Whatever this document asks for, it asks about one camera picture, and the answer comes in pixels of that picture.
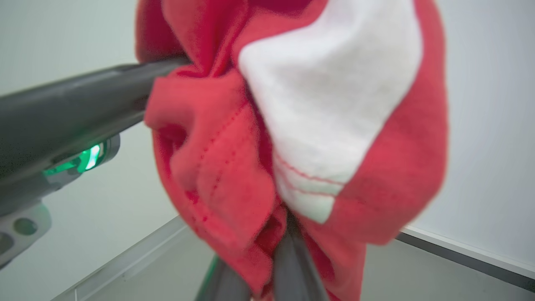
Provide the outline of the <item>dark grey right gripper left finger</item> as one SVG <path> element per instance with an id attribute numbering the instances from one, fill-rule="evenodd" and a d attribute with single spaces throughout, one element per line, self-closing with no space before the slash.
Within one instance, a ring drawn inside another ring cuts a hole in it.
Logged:
<path id="1" fill-rule="evenodd" d="M 227 263 L 214 256 L 196 301 L 250 301 L 248 284 Z"/>

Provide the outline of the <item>red and white garment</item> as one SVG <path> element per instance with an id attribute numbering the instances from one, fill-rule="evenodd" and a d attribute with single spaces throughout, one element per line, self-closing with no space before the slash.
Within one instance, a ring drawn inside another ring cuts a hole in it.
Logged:
<path id="1" fill-rule="evenodd" d="M 293 214 L 329 301 L 359 301 L 384 245 L 439 191 L 445 38 L 434 0 L 138 0 L 136 55 L 190 63 L 145 111 L 179 215 L 275 296 Z"/>

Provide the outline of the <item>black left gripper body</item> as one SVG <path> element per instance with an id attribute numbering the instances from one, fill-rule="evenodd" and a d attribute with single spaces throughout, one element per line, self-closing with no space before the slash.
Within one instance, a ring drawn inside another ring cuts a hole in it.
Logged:
<path id="1" fill-rule="evenodd" d="M 0 185 L 0 269 L 51 229 L 51 214 L 43 198 L 112 160 L 120 143 L 120 135 L 114 135 L 50 169 L 13 184 Z"/>

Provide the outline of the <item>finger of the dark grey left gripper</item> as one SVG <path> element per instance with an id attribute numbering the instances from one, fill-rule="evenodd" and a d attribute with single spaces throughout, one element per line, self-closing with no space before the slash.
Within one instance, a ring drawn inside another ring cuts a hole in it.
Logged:
<path id="1" fill-rule="evenodd" d="M 187 57 L 127 64 L 0 97 L 0 185 L 26 179 L 143 120 L 155 80 Z"/>

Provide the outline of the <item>white wall baseboard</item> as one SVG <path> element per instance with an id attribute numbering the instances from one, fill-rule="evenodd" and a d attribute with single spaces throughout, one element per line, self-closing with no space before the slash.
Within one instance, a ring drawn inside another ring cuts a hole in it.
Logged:
<path id="1" fill-rule="evenodd" d="M 449 261 L 535 293 L 535 267 L 480 248 L 424 231 L 411 225 L 405 227 L 397 240 Z"/>
<path id="2" fill-rule="evenodd" d="M 175 217 L 51 301 L 89 301 L 116 280 L 128 280 L 175 246 L 189 227 Z"/>

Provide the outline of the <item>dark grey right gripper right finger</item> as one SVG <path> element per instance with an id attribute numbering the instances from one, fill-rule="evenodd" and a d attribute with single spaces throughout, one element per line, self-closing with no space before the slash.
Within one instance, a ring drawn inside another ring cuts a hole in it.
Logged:
<path id="1" fill-rule="evenodd" d="M 275 250 L 273 295 L 275 301 L 329 301 L 292 213 L 287 214 L 286 231 Z"/>

